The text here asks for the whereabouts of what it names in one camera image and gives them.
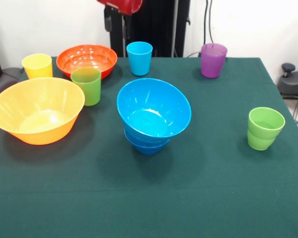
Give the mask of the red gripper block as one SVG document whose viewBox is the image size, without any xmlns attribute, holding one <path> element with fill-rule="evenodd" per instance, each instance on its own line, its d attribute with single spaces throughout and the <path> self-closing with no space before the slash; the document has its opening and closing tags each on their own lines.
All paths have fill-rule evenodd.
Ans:
<svg viewBox="0 0 298 238">
<path fill-rule="evenodd" d="M 112 30 L 111 8 L 118 10 L 123 14 L 123 38 L 130 38 L 131 15 L 139 11 L 142 6 L 142 0 L 97 0 L 105 5 L 104 9 L 104 25 L 106 31 Z"/>
</svg>

